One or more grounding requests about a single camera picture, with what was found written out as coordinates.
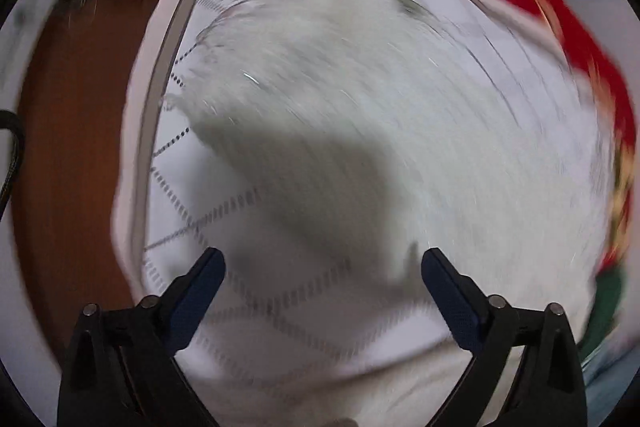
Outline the white fluffy knit cardigan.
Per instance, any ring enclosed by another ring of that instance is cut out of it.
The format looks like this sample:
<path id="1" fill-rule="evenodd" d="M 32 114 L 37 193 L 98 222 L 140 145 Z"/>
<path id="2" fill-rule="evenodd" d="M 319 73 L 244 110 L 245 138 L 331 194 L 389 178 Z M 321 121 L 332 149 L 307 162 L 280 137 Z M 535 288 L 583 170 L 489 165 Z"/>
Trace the white fluffy knit cardigan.
<path id="1" fill-rule="evenodd" d="M 242 0 L 167 98 L 268 211 L 361 280 L 415 293 L 438 247 L 488 291 L 582 327 L 613 139 L 562 63 L 474 8 Z"/>

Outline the white grid floral mat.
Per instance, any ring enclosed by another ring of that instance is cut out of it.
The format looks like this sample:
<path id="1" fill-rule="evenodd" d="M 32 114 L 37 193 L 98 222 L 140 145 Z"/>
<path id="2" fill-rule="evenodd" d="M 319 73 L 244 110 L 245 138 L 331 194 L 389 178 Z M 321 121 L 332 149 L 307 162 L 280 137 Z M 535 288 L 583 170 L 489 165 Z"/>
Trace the white grid floral mat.
<path id="1" fill-rule="evenodd" d="M 570 64 L 562 34 L 506 0 L 414 0 L 451 23 L 474 8 Z M 167 104 L 198 61 L 198 39 L 242 0 L 160 0 L 131 72 L 114 205 L 117 259 L 136 297 L 157 294 L 207 247 L 227 273 L 189 347 L 189 383 L 225 426 L 417 426 L 437 410 L 468 356 L 452 341 L 422 284 L 415 293 L 361 280 L 347 257 L 321 256 L 268 211 L 261 188 L 227 166 Z M 573 332 L 582 335 L 582 327 Z"/>

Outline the red floral bed blanket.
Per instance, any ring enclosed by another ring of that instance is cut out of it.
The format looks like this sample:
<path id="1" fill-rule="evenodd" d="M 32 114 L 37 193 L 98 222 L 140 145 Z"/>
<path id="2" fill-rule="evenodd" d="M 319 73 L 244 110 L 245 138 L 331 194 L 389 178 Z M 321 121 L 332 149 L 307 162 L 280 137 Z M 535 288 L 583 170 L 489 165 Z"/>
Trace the red floral bed blanket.
<path id="1" fill-rule="evenodd" d="M 612 341 L 620 346 L 639 340 L 639 139 L 637 111 L 632 94 L 620 68 L 610 60 L 593 39 L 586 21 L 570 7 L 568 0 L 506 0 L 532 12 L 537 18 L 548 18 L 563 33 L 562 46 L 570 64 L 585 72 L 614 120 L 616 146 L 622 154 L 620 172 L 628 187 L 620 197 L 624 208 L 622 223 L 614 235 L 618 244 L 608 247 L 603 261 L 603 274 L 612 277 L 620 271 L 620 302 L 617 322 L 612 325 Z"/>

